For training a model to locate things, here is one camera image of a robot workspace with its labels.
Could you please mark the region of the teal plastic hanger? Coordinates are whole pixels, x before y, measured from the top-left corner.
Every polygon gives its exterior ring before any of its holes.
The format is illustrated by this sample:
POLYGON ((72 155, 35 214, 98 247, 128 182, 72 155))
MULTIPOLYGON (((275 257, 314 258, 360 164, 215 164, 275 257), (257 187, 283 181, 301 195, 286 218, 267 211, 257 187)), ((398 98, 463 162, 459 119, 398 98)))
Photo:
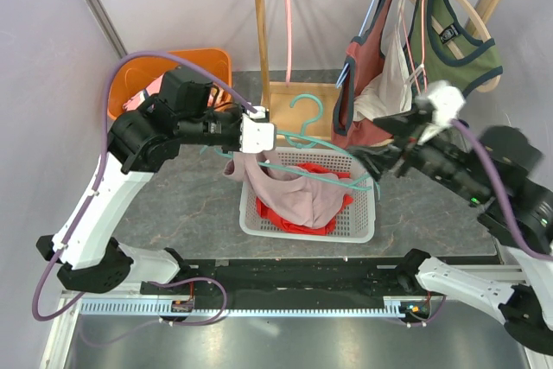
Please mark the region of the teal plastic hanger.
MULTIPOLYGON (((302 99, 309 99, 309 100, 315 102, 315 104, 317 106, 316 115, 313 118, 310 118, 310 119, 308 119, 308 120, 306 120, 302 123, 299 133, 293 133, 293 132, 286 131, 286 130, 279 130, 277 132, 277 135, 278 136, 283 136, 285 138, 286 142, 288 144, 290 144, 292 147, 296 148, 296 149, 310 150, 310 149, 313 149, 316 145, 319 145, 319 146, 322 146, 323 148, 327 148, 329 150, 333 150, 333 151, 335 151, 339 154, 342 154, 342 155, 344 155, 344 156, 346 156, 346 157, 348 157, 352 160, 353 156, 351 154, 347 153, 344 149, 342 149, 338 146, 335 146, 335 145, 333 145, 330 142, 327 142, 325 140, 306 135, 308 126, 310 124, 313 124, 316 121, 319 121, 322 118, 323 113, 324 113, 324 105, 323 105, 322 101, 319 98, 317 98, 314 94, 301 93, 301 94, 297 95, 296 97, 294 97, 291 100, 291 102, 289 104, 289 107, 291 109, 293 109, 295 104, 297 104, 302 99)), ((381 187, 379 186, 379 184, 377 182, 372 181, 372 185, 370 185, 370 186, 364 186, 363 187, 363 186, 359 185, 362 181, 365 181, 365 180, 368 180, 368 179, 371 179, 371 178, 372 177, 371 177, 370 174, 365 173, 365 174, 363 174, 362 176, 355 179, 353 182, 351 182, 349 184, 344 184, 344 183, 341 183, 339 181, 332 181, 330 179, 328 179, 328 180, 327 179, 321 179, 321 181, 323 181, 325 183, 330 183, 330 184, 333 184, 333 185, 336 185, 336 186, 340 186, 342 188, 348 188, 348 189, 351 189, 353 191, 368 192, 370 190, 373 190, 373 191, 376 192, 377 199, 379 200, 382 196, 382 193, 381 193, 381 187)))

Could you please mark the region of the red tank top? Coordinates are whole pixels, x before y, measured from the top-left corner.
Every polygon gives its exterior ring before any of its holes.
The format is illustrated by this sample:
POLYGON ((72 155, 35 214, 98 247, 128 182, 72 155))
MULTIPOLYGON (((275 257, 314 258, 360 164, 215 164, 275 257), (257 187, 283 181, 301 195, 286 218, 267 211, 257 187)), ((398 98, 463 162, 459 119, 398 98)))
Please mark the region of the red tank top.
POLYGON ((260 168, 251 184, 257 214, 285 232, 326 236, 336 225, 336 216, 353 203, 353 191, 321 179, 344 184, 348 173, 333 172, 315 163, 301 163, 290 171, 260 168))

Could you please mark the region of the mauve tank top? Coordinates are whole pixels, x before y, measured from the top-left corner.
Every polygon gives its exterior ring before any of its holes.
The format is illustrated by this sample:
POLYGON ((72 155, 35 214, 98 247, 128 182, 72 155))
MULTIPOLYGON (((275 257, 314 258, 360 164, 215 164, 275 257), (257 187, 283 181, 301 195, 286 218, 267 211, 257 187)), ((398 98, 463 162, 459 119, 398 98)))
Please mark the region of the mauve tank top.
POLYGON ((335 217, 353 202, 350 175, 309 163, 286 166, 274 150, 235 152, 223 175, 248 184, 273 216, 319 234, 330 232, 335 217))

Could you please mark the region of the pink plastic hanger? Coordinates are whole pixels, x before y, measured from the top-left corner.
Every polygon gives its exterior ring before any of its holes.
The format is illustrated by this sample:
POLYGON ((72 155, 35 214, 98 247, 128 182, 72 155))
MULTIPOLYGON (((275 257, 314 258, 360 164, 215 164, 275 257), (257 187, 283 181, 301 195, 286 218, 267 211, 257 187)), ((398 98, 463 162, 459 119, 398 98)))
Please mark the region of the pink plastic hanger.
POLYGON ((291 0, 284 0, 284 14, 286 19, 286 73, 285 83, 288 85, 291 81, 293 42, 292 42, 292 8, 291 0))

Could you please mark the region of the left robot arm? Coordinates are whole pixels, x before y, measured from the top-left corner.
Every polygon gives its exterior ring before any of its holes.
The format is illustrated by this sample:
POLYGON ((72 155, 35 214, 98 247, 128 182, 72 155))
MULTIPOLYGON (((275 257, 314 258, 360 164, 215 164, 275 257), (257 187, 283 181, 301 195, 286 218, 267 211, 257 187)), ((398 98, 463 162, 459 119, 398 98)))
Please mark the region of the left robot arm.
POLYGON ((165 72, 159 90, 118 116, 106 133, 94 175, 64 227, 36 247, 64 289, 104 294, 121 283, 159 283, 171 294, 189 285, 172 249, 151 251, 118 242, 124 213, 161 166, 184 144, 242 148, 244 109, 222 101, 237 94, 223 80, 188 65, 165 72))

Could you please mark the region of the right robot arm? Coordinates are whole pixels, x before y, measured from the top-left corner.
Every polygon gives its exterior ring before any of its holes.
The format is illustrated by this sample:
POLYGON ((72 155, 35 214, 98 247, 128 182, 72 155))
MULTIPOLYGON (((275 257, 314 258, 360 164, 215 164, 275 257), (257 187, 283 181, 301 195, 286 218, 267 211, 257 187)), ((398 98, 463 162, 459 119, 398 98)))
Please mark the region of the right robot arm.
POLYGON ((380 147, 352 146, 348 153, 379 181, 394 169, 397 177, 416 169, 432 181, 482 207, 478 222, 514 257, 524 283, 498 283, 445 264, 426 251, 410 250, 396 267, 397 287, 439 293, 498 321, 519 344, 552 354, 552 192, 530 180, 541 160, 517 128, 494 125, 475 136, 450 120, 471 144, 468 152, 439 137, 422 140, 429 126, 425 111, 380 118, 393 139, 380 147))

